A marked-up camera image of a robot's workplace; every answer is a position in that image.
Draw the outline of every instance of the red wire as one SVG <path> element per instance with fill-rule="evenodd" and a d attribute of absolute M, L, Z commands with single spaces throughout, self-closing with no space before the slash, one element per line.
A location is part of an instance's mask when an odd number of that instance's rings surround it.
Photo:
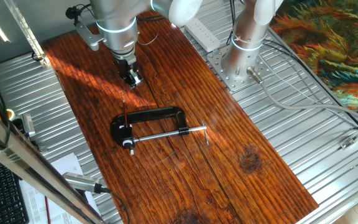
<path fill-rule="evenodd" d="M 48 224 L 50 224 L 50 215 L 49 215 L 49 206 L 48 206 L 47 196 L 45 196 L 45 206 L 47 207 Z"/>
<path fill-rule="evenodd" d="M 122 102 L 124 103 L 125 126 L 128 127 L 127 108 L 125 107 L 125 100 Z"/>

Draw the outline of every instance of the colorful painting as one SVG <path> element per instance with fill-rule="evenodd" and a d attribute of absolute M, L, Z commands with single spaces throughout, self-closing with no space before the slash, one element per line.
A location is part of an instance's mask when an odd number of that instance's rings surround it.
<path fill-rule="evenodd" d="M 358 107 L 358 0 L 284 0 L 271 27 L 346 106 Z"/>

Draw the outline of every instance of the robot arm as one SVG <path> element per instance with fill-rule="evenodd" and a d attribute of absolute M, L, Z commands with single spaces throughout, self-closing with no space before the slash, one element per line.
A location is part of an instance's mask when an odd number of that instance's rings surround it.
<path fill-rule="evenodd" d="M 132 88 L 142 77 L 138 74 L 135 44 L 138 38 L 136 16 L 154 10 L 176 26 L 191 21 L 202 0 L 90 0 L 99 35 L 92 34 L 81 22 L 75 22 L 78 33 L 92 50 L 102 41 L 120 65 L 120 74 Z"/>
<path fill-rule="evenodd" d="M 228 76 L 246 76 L 249 69 L 258 70 L 257 56 L 270 21 L 283 0 L 244 0 L 245 9 L 236 19 L 222 68 Z"/>

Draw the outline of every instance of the wooden table surface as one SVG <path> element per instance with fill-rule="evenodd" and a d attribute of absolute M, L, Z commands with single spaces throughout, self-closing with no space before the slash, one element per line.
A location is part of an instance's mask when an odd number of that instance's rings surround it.
<path fill-rule="evenodd" d="M 139 22 L 152 40 L 160 22 Z M 312 196 L 216 78 L 178 28 L 163 22 L 155 42 L 136 45 L 144 82 L 133 90 L 111 52 L 93 52 L 76 33 L 44 44 L 107 186 L 131 223 L 296 223 L 318 207 Z M 135 156 L 110 136 L 130 112 L 181 107 L 204 132 L 140 142 Z M 136 137 L 176 130 L 173 119 L 135 124 Z M 119 212 L 127 222 L 117 200 Z"/>

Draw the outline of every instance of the paper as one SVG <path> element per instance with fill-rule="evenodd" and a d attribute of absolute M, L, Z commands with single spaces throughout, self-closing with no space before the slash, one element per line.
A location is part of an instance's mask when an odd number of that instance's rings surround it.
<path fill-rule="evenodd" d="M 52 163 L 54 168 L 60 174 L 72 172 L 74 174 L 83 174 L 80 163 L 74 153 L 71 153 Z M 48 223 L 47 209 L 45 206 L 45 196 L 33 188 L 25 181 L 20 181 L 20 187 L 23 193 L 24 204 L 29 215 L 29 224 Z M 100 214 L 96 203 L 93 200 L 92 193 L 86 192 L 88 203 Z M 71 216 L 64 209 L 60 208 L 53 201 L 48 199 L 50 221 L 53 224 L 80 224 L 76 218 Z"/>

